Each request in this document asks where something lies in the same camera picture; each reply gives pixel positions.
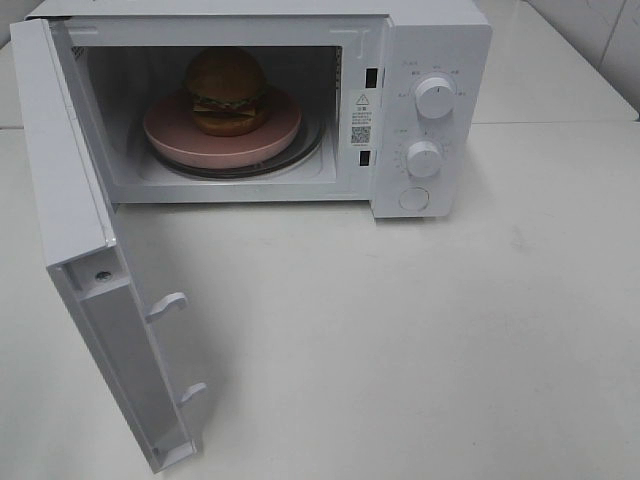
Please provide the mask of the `glass microwave turntable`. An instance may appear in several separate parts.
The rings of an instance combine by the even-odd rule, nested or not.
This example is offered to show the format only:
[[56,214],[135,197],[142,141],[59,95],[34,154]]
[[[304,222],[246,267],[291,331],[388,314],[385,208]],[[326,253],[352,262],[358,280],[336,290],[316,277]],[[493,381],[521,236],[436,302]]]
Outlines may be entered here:
[[243,181],[305,161],[322,143],[326,124],[313,113],[284,110],[248,134],[219,137],[199,130],[188,113],[148,111],[143,128],[149,154],[167,168],[197,179]]

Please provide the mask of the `white warning label sticker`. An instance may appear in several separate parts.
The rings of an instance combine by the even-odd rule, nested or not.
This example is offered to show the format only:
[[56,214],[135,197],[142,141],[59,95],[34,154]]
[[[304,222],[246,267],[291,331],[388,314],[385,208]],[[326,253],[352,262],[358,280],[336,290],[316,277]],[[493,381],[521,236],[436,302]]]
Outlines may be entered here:
[[372,144],[379,95],[375,89],[352,90],[348,100],[348,140],[354,147]]

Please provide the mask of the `pink round plate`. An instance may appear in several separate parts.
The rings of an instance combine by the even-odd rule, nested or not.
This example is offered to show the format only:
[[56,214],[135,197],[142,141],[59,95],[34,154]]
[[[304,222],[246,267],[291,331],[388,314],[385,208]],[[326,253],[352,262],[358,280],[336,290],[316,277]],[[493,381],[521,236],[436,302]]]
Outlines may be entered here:
[[301,107],[276,88],[270,88],[257,107],[240,113],[197,111],[182,89],[157,101],[143,121],[148,140],[160,154],[201,169],[265,161],[291,145],[301,124]]

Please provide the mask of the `white microwave door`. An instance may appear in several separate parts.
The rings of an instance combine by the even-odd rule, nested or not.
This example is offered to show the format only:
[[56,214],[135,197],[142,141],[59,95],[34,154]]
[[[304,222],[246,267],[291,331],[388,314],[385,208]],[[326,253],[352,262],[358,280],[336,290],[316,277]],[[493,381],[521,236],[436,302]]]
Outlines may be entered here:
[[181,292],[145,304],[114,225],[96,162],[106,156],[98,111],[66,27],[11,27],[27,153],[47,272],[150,468],[196,451],[153,324],[187,303]]

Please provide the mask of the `burger with lettuce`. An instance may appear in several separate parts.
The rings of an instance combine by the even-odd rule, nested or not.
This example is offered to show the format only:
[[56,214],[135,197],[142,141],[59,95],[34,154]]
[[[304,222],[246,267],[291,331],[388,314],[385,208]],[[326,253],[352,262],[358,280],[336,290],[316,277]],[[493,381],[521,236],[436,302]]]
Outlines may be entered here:
[[264,72],[239,47],[204,49],[187,66],[183,84],[191,99],[192,119],[207,135],[245,135],[270,115]]

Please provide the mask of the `white microwave oven body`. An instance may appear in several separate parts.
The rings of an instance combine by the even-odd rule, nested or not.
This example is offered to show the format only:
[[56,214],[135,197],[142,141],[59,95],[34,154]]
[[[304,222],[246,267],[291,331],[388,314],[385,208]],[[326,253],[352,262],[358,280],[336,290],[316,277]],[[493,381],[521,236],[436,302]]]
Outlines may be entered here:
[[[437,217],[451,208],[492,30],[471,1],[46,1],[23,21],[62,23],[85,74],[105,140],[96,168],[112,205],[363,200],[378,218]],[[190,58],[208,46],[254,54],[272,84],[323,119],[316,152],[290,168],[243,181],[197,179],[149,154],[142,117],[177,89]],[[431,73],[457,92],[448,115],[428,120],[413,87]],[[370,146],[348,140],[352,90],[379,95]],[[435,143],[443,164],[428,178],[406,167],[410,145]],[[410,187],[422,211],[399,205]]]

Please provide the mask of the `round white door button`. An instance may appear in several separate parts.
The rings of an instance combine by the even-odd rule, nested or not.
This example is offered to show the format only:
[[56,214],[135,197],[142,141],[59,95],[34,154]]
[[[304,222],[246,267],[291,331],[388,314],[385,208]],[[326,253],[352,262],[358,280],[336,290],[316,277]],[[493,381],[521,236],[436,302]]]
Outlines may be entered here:
[[429,204],[429,192],[420,187],[410,187],[401,193],[399,205],[407,211],[422,211]]

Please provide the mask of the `white microwave knob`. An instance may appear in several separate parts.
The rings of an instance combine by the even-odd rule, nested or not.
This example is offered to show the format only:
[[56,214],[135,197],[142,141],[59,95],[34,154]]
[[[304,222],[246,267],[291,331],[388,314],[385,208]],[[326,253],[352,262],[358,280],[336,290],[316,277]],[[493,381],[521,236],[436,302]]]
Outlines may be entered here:
[[406,153],[408,173],[415,178],[428,178],[438,173],[443,164],[439,147],[428,140],[410,145]]
[[444,73],[434,72],[418,79],[413,87],[418,114],[428,120],[448,115],[454,107],[456,92],[454,80]]

